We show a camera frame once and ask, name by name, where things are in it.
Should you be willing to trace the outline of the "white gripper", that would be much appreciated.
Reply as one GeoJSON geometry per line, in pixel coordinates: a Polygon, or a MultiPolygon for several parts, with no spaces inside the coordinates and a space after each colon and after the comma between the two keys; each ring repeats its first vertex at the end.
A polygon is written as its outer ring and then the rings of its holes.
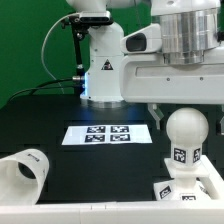
{"type": "Polygon", "coordinates": [[[121,49],[121,95],[149,103],[157,129],[164,117],[159,104],[223,104],[216,133],[224,135],[224,41],[213,28],[185,32],[152,23],[124,37],[121,49]]]}

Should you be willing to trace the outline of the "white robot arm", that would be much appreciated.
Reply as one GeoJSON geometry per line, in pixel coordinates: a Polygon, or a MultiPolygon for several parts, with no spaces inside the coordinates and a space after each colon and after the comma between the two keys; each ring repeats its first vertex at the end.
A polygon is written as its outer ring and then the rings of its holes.
{"type": "Polygon", "coordinates": [[[74,23],[90,33],[90,67],[81,102],[98,108],[146,103],[155,120],[161,104],[224,109],[224,39],[220,0],[66,0],[74,23]],[[153,22],[125,35],[110,8],[144,2],[153,22]]]}

